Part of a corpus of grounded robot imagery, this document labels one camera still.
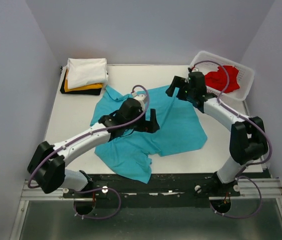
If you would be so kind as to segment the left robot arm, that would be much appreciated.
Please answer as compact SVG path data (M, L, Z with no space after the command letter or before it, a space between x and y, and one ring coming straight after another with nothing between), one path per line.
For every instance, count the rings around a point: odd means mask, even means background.
M36 181L36 186L46 194L66 188L74 190L82 198L89 196L92 178L82 170L72 171L66 167L87 151L122 137L128 130L155 133L160 128L156 111L152 108L150 119L146 120L148 106L149 98L144 94L129 97L118 110L103 115L81 134L55 144L40 143L27 167L30 180Z

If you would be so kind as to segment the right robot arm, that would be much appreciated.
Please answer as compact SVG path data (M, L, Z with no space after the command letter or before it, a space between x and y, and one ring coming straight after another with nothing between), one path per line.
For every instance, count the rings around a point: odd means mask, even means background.
M230 131L230 157L213 174L211 182L212 193L222 196L229 190L228 184L268 152L263 120L241 114L215 94L208 93L205 76L200 71L189 73L187 78L175 76L166 90L167 96L172 97L176 88L179 89L176 98L190 102L201 113L213 117Z

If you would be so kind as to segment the cyan t shirt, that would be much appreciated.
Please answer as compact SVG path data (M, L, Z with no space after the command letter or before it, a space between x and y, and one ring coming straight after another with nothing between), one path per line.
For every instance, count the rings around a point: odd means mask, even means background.
M160 129L156 133L128 130L122 137L99 145L95 154L116 174L148 183L150 155L161 157L201 149L208 137L188 101L168 97L167 86L150 89L151 109L156 110Z

